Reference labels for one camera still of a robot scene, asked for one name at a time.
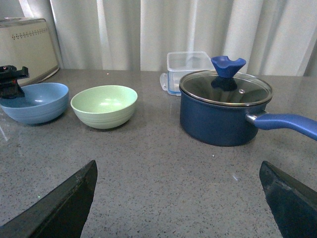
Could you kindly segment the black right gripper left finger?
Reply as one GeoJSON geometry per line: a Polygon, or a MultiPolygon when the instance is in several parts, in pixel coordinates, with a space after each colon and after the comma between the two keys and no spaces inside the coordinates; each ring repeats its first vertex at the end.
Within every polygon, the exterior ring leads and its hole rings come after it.
{"type": "Polygon", "coordinates": [[[2,238],[79,238],[98,177],[92,160],[37,203],[0,228],[2,238]]]}

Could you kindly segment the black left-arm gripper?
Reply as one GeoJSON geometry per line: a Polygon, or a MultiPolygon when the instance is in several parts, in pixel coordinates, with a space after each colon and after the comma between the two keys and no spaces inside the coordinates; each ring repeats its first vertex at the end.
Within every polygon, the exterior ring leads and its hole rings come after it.
{"type": "Polygon", "coordinates": [[[0,97],[3,99],[15,99],[25,97],[25,94],[18,84],[19,79],[29,77],[29,70],[23,66],[21,70],[13,65],[0,67],[0,97]]]}

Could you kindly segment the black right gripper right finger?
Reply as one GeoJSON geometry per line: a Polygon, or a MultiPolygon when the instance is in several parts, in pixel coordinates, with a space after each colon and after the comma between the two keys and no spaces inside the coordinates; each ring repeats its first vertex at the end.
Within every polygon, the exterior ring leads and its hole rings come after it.
{"type": "Polygon", "coordinates": [[[268,161],[259,177],[266,202],[284,238],[317,236],[317,192],[268,161]]]}

